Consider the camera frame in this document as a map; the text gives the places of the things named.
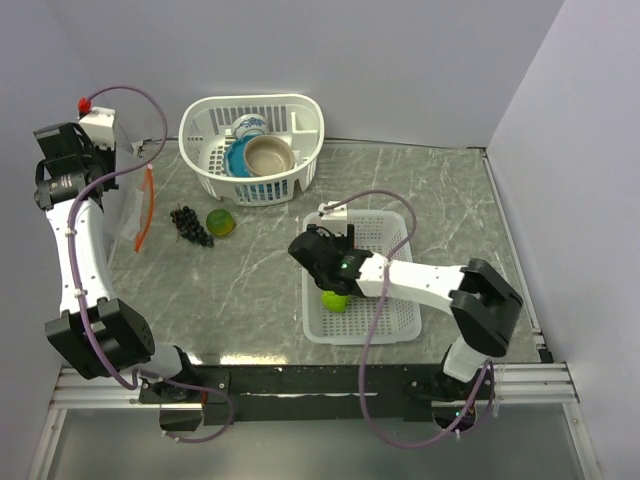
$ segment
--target white wall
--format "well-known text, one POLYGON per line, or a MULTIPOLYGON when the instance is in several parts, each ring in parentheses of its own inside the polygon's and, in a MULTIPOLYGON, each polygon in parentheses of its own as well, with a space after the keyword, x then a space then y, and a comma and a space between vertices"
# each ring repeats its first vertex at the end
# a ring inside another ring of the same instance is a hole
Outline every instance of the white wall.
MULTIPOLYGON (((173 135, 199 98, 297 92, 328 136, 486 146, 562 0, 47 2, 96 83, 148 88, 173 135)), ((113 104, 158 135, 142 100, 113 104)))
POLYGON ((605 478, 640 475, 640 4, 567 0, 489 147, 605 478))
POLYGON ((3 2, 0 64, 0 468, 13 480, 28 472, 60 368, 44 335, 61 287, 53 235, 33 201, 42 154, 31 132, 75 118, 95 87, 41 0, 3 2))

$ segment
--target floor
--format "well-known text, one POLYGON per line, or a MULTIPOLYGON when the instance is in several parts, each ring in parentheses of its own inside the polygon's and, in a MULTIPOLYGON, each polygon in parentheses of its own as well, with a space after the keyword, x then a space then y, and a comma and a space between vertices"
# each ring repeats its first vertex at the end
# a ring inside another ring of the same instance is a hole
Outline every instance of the floor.
MULTIPOLYGON (((148 147, 146 154, 152 151, 148 147)), ((180 346, 205 363, 353 364, 360 346, 332 346, 305 337, 301 268, 287 255, 302 219, 323 201, 370 188, 403 195, 418 213, 413 260, 433 265, 488 260, 521 291, 513 255, 478 150, 376 145, 326 145, 315 181, 291 202, 238 207, 209 196, 195 173, 168 144, 154 162, 156 205, 139 253, 118 242, 111 271, 119 297, 141 312, 156 341, 180 346), (213 249, 178 239, 169 212, 194 208, 204 221, 224 206, 236 229, 213 249)), ((369 197, 353 208, 392 210, 397 201, 369 197)), ((371 363, 439 363, 458 336, 451 316, 421 307, 422 333, 409 342, 376 346, 371 363)), ((528 313, 513 333, 507 362, 539 362, 528 313)))

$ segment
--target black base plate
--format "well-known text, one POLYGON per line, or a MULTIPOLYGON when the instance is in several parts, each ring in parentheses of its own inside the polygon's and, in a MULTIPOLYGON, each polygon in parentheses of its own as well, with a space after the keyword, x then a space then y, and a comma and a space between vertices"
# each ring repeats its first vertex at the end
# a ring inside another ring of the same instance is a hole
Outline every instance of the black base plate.
MULTIPOLYGON (((335 420, 362 418, 358 366, 199 365, 194 384, 223 390, 235 406, 234 421, 335 420)), ((366 371, 367 405, 373 418, 432 421, 431 401, 465 400, 473 381, 446 377, 438 364, 370 365, 366 371)), ((483 385, 478 399, 489 398, 483 385)), ((201 401, 198 395, 190 403, 201 401)), ((146 388, 142 404, 179 403, 162 388, 146 388)), ((226 421, 228 407, 216 395, 203 403, 204 425, 226 421)))

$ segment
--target red connector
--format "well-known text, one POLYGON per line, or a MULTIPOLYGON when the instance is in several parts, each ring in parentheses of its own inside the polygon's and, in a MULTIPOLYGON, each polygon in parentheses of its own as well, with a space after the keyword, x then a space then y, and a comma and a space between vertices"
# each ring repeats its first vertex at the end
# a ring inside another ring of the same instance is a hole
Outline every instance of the red connector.
POLYGON ((87 115, 91 111, 91 100, 88 100, 86 97, 82 97, 78 101, 78 112, 80 116, 83 117, 87 115))

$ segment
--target white rectangular basket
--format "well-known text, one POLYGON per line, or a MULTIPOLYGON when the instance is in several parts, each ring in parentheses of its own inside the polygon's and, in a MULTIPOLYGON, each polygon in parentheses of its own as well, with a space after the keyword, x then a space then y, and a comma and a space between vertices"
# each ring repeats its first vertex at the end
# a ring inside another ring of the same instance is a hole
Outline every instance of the white rectangular basket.
MULTIPOLYGON (((303 229, 318 221, 311 213, 304 219, 303 229)), ((404 218, 382 210, 349 210, 349 223, 355 225, 355 246, 387 255, 407 236, 404 218)), ((394 256, 410 262, 409 244, 394 256)), ((371 326, 378 298, 350 297, 344 313, 334 313, 322 305, 322 291, 313 278, 302 270, 302 320, 304 333, 312 342, 332 345, 362 345, 371 326)), ((376 327, 372 343, 385 344, 413 340, 420 334, 420 306, 406 300, 388 299, 376 327)))
POLYGON ((296 183, 302 191, 309 187, 324 141, 324 119, 318 104, 304 95, 209 97, 186 110, 178 141, 183 160, 211 196, 247 207, 273 205, 291 200, 296 183), (291 170, 265 177, 227 176, 224 154, 235 140, 231 126, 249 113, 265 117, 269 135, 291 146, 296 159, 291 170))

